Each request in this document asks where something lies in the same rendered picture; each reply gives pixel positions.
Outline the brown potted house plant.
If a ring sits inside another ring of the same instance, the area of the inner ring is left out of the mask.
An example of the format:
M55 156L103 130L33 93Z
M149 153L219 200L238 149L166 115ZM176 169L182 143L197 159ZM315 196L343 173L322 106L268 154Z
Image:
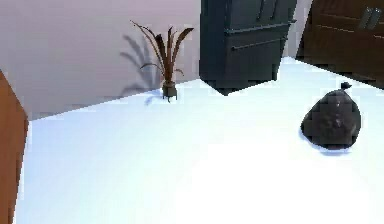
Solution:
M175 67L176 59L182 42L194 28L187 27L178 33L173 30L173 27L170 27L167 31L167 37L164 39L161 33L155 34L150 28L136 22L132 22L132 24L136 26L149 41L158 60L157 63L144 63L141 69L148 66L155 66L161 72L162 98L167 101L170 101L171 98L178 99L178 92L176 83L173 80L173 75L175 72L184 75L184 72L182 69Z

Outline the black fridge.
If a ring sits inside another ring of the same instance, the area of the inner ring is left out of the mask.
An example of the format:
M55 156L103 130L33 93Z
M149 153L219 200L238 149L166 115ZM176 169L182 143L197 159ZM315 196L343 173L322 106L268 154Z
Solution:
M223 95L277 79L286 41L231 51L287 37L290 26L226 35L293 20L297 0L201 0L199 76Z

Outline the black rubbish bag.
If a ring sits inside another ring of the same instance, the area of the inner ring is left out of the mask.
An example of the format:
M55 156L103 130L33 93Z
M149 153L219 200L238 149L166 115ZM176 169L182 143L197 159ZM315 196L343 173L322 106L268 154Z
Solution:
M330 91L305 114L300 129L312 144L327 150L350 148L357 140L362 116L357 103L346 92L349 82Z

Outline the dark brown wooden cupboard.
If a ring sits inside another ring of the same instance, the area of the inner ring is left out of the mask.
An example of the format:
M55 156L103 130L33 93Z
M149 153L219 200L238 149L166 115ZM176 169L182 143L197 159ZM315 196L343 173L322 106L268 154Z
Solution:
M313 0L296 59L384 90L384 0Z

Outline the orange brown wooden door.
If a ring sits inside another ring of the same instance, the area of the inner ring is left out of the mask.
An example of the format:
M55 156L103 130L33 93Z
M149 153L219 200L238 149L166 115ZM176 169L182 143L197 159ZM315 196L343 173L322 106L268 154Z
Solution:
M12 224L28 117L0 70L0 224Z

